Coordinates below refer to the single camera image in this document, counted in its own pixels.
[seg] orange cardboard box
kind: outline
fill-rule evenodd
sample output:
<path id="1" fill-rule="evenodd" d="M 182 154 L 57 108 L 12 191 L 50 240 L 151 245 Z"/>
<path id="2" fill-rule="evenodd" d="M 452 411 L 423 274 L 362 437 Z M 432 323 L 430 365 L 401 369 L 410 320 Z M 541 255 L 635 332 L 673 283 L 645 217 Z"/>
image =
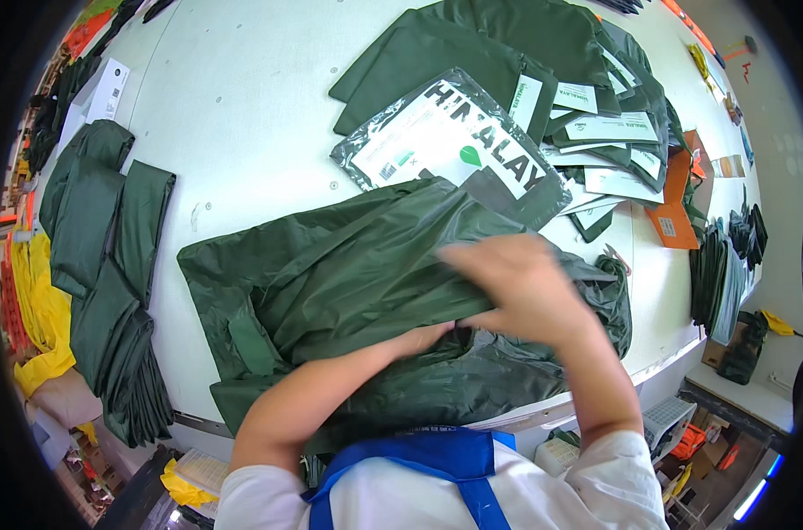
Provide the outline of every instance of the orange cardboard box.
<path id="1" fill-rule="evenodd" d="M 690 146 L 693 154 L 699 155 L 699 163 L 693 168 L 693 173 L 703 173 L 704 181 L 695 191 L 693 206 L 702 213 L 707 214 L 711 205 L 711 192 L 713 191 L 713 166 L 701 143 L 699 133 L 695 130 L 683 133 L 683 139 Z M 681 204 L 683 192 L 690 178 L 690 163 L 692 158 L 686 149 L 670 148 L 667 163 L 667 180 L 663 186 L 663 204 L 654 209 L 645 208 L 652 224 L 657 230 L 664 247 L 669 249 L 698 249 L 699 240 L 690 225 L 687 211 Z"/>

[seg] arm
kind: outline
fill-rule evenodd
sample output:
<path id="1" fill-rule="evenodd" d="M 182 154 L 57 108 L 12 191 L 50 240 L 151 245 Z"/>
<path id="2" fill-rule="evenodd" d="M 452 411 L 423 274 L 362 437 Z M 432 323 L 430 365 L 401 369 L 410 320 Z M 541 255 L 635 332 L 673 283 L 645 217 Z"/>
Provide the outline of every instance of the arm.
<path id="1" fill-rule="evenodd" d="M 461 325 L 554 348 L 572 390 L 585 449 L 610 432 L 643 434 L 631 378 L 596 314 L 577 295 L 543 238 L 527 234 L 488 238 L 447 247 L 442 257 L 480 285 L 498 306 Z"/>
<path id="2" fill-rule="evenodd" d="M 424 351 L 453 327 L 453 322 L 417 327 L 347 355 L 306 362 L 251 406 L 228 472 L 268 464 L 298 474 L 304 444 L 345 399 L 390 363 Z"/>

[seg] person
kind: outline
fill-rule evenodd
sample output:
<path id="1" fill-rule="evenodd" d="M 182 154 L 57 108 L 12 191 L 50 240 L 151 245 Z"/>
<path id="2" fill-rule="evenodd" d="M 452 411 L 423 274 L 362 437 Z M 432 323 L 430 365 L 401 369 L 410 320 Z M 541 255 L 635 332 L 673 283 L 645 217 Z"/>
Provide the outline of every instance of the person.
<path id="1" fill-rule="evenodd" d="M 565 477 L 495 433 L 437 428 L 356 443 L 335 456 L 318 492 L 305 493 L 297 477 L 305 442 L 358 387 L 427 349 L 455 325 L 448 322 L 306 362 L 258 397 L 236 436 L 216 528 L 666 528 L 637 393 L 548 243 L 498 236 L 440 257 L 497 308 L 460 326 L 555 350 L 582 445 Z"/>

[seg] person's left hand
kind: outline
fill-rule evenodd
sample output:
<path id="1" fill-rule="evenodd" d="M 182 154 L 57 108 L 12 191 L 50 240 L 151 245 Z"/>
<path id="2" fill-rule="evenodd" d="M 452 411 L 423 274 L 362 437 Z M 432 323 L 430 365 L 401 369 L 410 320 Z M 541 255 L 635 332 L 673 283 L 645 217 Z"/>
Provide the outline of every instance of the person's left hand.
<path id="1" fill-rule="evenodd" d="M 409 332 L 384 341 L 381 345 L 386 346 L 392 360 L 412 357 L 430 348 L 441 336 L 449 333 L 454 327 L 454 321 L 434 324 L 433 326 L 414 327 Z"/>

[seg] forearm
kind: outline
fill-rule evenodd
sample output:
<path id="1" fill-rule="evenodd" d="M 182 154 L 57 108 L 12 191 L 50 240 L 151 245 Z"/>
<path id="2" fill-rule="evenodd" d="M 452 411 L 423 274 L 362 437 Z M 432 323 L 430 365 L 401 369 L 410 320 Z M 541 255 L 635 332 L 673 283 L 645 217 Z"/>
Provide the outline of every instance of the forearm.
<path id="1" fill-rule="evenodd" d="M 572 390 L 582 445 L 609 432 L 632 430 L 643 433 L 640 401 L 631 378 L 596 318 L 585 333 L 576 334 L 555 351 L 563 364 Z"/>
<path id="2" fill-rule="evenodd" d="M 258 397 L 234 443 L 231 471 L 269 464 L 292 472 L 304 444 L 357 388 L 395 359 L 386 343 L 306 362 Z"/>

